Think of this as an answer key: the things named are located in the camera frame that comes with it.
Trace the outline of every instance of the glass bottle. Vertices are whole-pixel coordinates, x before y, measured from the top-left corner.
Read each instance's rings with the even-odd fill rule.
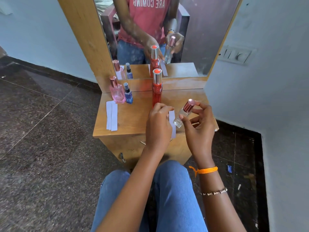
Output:
[[[132,92],[129,89],[129,85],[128,83],[124,83],[123,86],[125,87],[125,97],[126,97],[126,102],[129,104],[133,103],[133,96],[132,96]]]
[[[152,107],[155,106],[156,103],[161,102],[161,94],[162,94],[162,70],[157,68],[153,70],[154,80],[152,83]]]
[[[121,84],[118,84],[116,76],[111,76],[109,80],[111,81],[109,89],[111,91],[113,100],[117,103],[124,103],[126,101],[126,97],[125,97],[125,91],[123,90],[123,86]]]
[[[171,36],[170,41],[165,47],[165,53],[164,53],[164,63],[168,64],[171,63],[173,54],[172,49],[175,47],[175,36]]]
[[[153,78],[153,70],[160,68],[160,61],[158,56],[159,46],[153,45],[151,47],[151,59],[150,59],[150,78]]]
[[[118,60],[113,60],[116,76],[118,80],[125,80],[125,72],[123,71],[123,68],[119,65]]]
[[[133,74],[131,72],[130,64],[126,63],[126,68],[127,68],[127,79],[133,79]]]
[[[195,105],[195,101],[193,99],[189,99],[187,103],[184,105],[184,107],[179,111],[178,117],[175,118],[173,121],[173,124],[176,125],[178,128],[182,126],[182,121],[179,118],[179,115],[188,116],[191,114],[192,109]]]

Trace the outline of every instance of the small blue bottle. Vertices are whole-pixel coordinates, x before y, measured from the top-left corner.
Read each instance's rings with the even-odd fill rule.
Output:
[[[126,102],[129,104],[133,103],[133,96],[132,96],[132,92],[129,89],[129,85],[128,83],[124,83],[123,86],[125,87],[125,97],[126,97]]]
[[[133,79],[133,74],[131,72],[130,64],[126,63],[126,68],[127,68],[127,79]]]

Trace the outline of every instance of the person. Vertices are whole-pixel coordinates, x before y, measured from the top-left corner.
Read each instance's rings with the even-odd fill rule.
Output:
[[[166,42],[175,36],[172,53],[181,50],[184,36],[175,32],[179,0],[113,0],[119,20],[117,59],[121,65],[150,63],[151,46],[160,47],[164,60]]]
[[[198,169],[215,167],[211,156],[214,136],[213,113],[209,105],[197,102],[193,109],[198,116],[189,120],[180,115],[188,147]],[[104,179],[91,232],[149,231],[145,205],[154,181],[157,204],[157,231],[226,232],[245,231],[226,192],[218,171],[199,174],[207,226],[196,200],[191,179],[185,167],[168,160],[159,162],[172,135],[168,112],[173,107],[156,103],[146,123],[146,145],[131,175],[116,170]]]

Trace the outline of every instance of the white wall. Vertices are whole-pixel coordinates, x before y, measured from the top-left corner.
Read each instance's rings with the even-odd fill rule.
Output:
[[[57,0],[0,0],[0,46],[13,58],[96,82]]]
[[[217,61],[205,87],[218,119],[263,136],[271,231],[309,230],[308,8],[243,0],[225,43],[258,52],[247,67]]]

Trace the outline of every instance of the red liquid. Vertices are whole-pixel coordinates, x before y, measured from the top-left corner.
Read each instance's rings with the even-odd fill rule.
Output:
[[[160,85],[152,83],[152,108],[155,106],[156,103],[161,102],[162,88],[162,83]]]
[[[160,68],[160,61],[159,59],[151,59],[150,60],[150,78],[153,78],[153,70]]]

